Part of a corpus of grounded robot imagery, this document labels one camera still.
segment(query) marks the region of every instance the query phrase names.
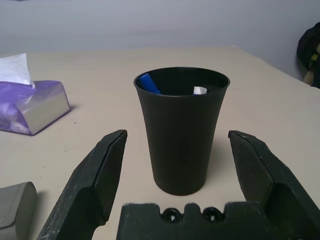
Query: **gray box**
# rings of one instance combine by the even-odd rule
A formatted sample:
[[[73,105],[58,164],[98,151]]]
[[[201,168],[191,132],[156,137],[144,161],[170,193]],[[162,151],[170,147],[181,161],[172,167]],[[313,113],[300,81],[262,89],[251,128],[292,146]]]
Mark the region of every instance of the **gray box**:
[[[37,203],[32,182],[0,188],[0,240],[26,240]]]

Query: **white paper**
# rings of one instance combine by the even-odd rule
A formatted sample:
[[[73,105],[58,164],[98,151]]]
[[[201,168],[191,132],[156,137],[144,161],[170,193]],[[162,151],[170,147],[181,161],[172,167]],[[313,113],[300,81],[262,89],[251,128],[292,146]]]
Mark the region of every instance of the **white paper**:
[[[207,93],[207,89],[202,86],[195,86],[193,88],[194,95],[201,95],[201,94],[206,94],[206,93]]]
[[[0,82],[35,86],[29,73],[27,54],[0,58]]]

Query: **tissue box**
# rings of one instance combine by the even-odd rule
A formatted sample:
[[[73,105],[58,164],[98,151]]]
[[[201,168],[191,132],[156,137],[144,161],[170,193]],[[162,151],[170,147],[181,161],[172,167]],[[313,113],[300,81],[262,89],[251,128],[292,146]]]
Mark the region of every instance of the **tissue box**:
[[[0,130],[35,135],[70,111],[63,84],[0,82]]]

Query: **white table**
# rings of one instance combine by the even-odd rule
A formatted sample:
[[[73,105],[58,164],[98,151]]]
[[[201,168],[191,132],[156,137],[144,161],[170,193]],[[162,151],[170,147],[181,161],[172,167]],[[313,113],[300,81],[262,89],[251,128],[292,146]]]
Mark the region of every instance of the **white table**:
[[[152,202],[161,211],[195,202],[202,209],[244,201],[229,130],[255,135],[295,174],[320,207],[320,91],[236,47],[103,52],[28,53],[32,79],[63,82],[72,112],[36,136],[0,131],[0,187],[32,181],[39,201],[35,240],[75,167],[106,134],[128,131],[109,222],[94,240],[115,240],[121,207]],[[220,111],[206,184],[189,196],[161,191],[153,181],[143,115],[133,86],[148,70],[194,66],[224,73],[231,84]]]

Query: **wall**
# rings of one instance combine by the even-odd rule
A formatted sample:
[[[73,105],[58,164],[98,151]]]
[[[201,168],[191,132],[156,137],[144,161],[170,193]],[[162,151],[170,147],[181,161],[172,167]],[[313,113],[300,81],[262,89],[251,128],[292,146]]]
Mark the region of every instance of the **wall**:
[[[301,79],[319,0],[0,0],[0,53],[237,45]]]

